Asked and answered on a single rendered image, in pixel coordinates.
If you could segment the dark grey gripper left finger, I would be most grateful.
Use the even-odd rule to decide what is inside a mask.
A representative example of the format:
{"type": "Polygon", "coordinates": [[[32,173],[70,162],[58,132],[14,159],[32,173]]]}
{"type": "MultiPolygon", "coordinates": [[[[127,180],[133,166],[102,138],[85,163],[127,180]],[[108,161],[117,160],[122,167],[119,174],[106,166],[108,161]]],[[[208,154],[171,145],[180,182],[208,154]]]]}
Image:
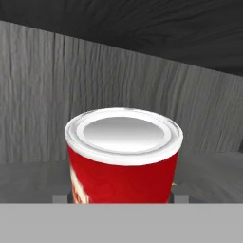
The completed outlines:
{"type": "Polygon", "coordinates": [[[59,204],[70,204],[73,202],[73,199],[72,195],[53,195],[52,202],[59,204]]]}

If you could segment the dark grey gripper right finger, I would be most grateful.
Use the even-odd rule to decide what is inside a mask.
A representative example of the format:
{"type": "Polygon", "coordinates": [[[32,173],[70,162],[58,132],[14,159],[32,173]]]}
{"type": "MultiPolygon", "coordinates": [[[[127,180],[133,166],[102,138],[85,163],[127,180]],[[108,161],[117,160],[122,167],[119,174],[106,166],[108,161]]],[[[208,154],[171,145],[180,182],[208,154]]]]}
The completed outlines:
{"type": "Polygon", "coordinates": [[[190,201],[190,197],[186,193],[176,193],[172,192],[169,197],[169,202],[170,203],[175,203],[175,204],[188,204],[190,201]]]}

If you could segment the red can with white lid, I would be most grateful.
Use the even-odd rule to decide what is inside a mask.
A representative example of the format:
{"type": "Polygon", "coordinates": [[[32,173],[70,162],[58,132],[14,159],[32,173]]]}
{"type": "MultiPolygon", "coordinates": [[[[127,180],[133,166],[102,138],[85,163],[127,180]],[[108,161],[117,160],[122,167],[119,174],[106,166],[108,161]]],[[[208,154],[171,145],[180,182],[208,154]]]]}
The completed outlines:
{"type": "Polygon", "coordinates": [[[76,204],[169,201],[183,142],[181,128],[158,113],[96,109],[65,126],[76,204]]]}

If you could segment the grey wooden cabinet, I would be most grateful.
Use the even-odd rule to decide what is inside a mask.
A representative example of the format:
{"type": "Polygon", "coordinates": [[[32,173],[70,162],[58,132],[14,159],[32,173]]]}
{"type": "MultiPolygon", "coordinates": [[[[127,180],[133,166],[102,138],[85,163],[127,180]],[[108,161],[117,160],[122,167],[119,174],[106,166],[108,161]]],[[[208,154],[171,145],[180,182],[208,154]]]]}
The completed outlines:
{"type": "Polygon", "coordinates": [[[0,203],[71,195],[65,125],[106,107],[181,127],[174,192],[243,203],[243,0],[0,0],[0,203]]]}

